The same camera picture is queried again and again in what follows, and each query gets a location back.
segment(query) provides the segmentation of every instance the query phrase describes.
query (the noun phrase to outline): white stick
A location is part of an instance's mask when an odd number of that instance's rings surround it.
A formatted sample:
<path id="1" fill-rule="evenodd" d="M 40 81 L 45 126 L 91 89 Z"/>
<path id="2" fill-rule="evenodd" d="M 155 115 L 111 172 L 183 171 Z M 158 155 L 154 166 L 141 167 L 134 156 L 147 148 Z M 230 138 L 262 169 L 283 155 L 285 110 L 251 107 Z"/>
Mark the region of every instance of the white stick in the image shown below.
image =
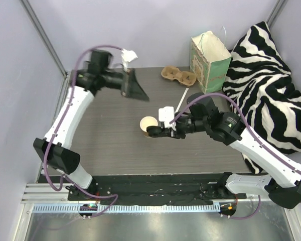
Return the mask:
<path id="1" fill-rule="evenodd" d="M 184 94 L 183 94 L 183 96 L 182 96 L 182 98 L 181 98 L 181 100 L 180 100 L 179 105 L 178 105 L 177 108 L 176 108 L 175 113 L 177 113 L 177 112 L 179 111 L 179 109 L 180 109 L 180 107 L 181 107 L 181 105 L 182 105 L 182 103 L 183 103 L 183 100 L 184 100 L 184 98 L 185 98 L 185 95 L 186 95 L 187 91 L 189 91 L 189 88 L 186 88 L 186 89 L 185 89 Z"/>

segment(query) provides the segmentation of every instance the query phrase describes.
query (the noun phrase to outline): paper cup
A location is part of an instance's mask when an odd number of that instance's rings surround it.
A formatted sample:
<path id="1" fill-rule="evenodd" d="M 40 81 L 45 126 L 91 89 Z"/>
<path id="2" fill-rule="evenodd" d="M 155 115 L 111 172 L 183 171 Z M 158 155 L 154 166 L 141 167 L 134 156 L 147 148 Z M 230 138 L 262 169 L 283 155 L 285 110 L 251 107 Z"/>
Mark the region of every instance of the paper cup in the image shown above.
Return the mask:
<path id="1" fill-rule="evenodd" d="M 157 122 L 157 119 L 155 119 L 154 117 L 152 116 L 145 116 L 143 119 L 141 119 L 140 123 L 139 123 L 139 127 L 141 129 L 141 131 L 143 132 L 144 136 L 146 137 L 149 137 L 148 136 L 148 133 L 146 131 L 146 128 L 147 127 L 150 127 L 150 126 L 158 126 L 158 122 Z"/>

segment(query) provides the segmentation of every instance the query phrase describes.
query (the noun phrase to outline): paper bag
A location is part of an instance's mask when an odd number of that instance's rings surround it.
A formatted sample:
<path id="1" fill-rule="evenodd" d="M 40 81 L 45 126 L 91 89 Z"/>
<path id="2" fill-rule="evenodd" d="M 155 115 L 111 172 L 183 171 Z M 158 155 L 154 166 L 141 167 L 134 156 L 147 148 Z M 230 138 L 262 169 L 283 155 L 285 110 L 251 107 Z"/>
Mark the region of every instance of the paper bag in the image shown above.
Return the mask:
<path id="1" fill-rule="evenodd" d="M 222 89 L 231 54 L 212 31 L 192 38 L 190 69 L 204 93 Z"/>

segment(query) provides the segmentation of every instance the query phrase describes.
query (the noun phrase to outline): white wall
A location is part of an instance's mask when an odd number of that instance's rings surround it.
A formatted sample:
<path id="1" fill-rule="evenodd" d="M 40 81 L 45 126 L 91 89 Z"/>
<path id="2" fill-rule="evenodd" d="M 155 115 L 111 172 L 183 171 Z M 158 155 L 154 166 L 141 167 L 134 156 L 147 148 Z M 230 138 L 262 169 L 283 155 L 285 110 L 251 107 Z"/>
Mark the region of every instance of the white wall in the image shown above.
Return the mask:
<path id="1" fill-rule="evenodd" d="M 301 91 L 301 0 L 287 2 L 271 33 L 280 55 L 292 71 L 296 88 Z M 301 163 L 301 152 L 290 157 Z M 301 219 L 301 204 L 297 211 Z"/>
<path id="2" fill-rule="evenodd" d="M 32 143 L 50 127 L 62 75 L 18 0 L 0 1 L 0 241 L 11 240 L 40 159 Z"/>
<path id="3" fill-rule="evenodd" d="M 30 0 L 65 68 L 99 44 L 133 49 L 133 67 L 188 66 L 190 37 L 212 30 L 231 49 L 276 0 Z"/>

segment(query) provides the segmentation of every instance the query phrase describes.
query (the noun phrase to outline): zebra print blanket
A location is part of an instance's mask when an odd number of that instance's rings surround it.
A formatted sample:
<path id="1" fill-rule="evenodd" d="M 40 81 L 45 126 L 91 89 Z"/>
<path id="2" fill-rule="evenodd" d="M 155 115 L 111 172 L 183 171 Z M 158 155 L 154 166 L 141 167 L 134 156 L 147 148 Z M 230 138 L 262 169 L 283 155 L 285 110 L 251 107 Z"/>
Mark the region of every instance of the zebra print blanket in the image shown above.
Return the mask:
<path id="1" fill-rule="evenodd" d="M 267 24 L 252 26 L 231 55 L 224 93 L 263 139 L 284 154 L 301 152 L 301 93 L 295 90 Z M 245 161 L 252 172 L 261 171 L 251 160 Z"/>

